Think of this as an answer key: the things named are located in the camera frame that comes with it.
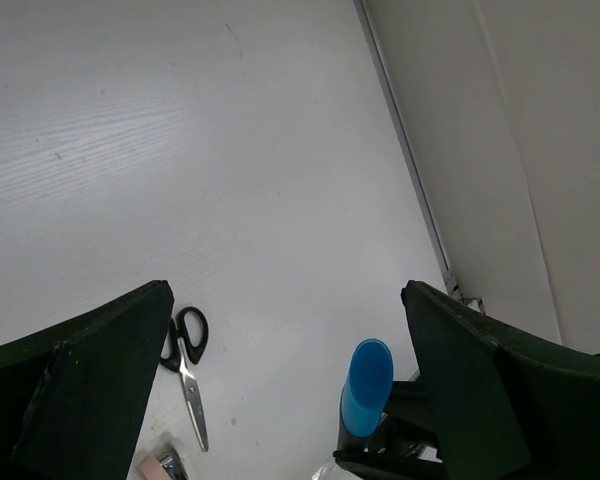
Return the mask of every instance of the table surface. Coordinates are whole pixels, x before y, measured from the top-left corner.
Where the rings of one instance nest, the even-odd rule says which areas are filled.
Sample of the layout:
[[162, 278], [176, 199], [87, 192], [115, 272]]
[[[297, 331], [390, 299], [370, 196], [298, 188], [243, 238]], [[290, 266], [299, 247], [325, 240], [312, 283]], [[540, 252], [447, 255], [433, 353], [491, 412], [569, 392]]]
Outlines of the table surface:
[[442, 287], [351, 1], [0, 2], [0, 344], [152, 279], [211, 324], [210, 452], [163, 369], [138, 450], [311, 478], [356, 344], [415, 369], [412, 278]]

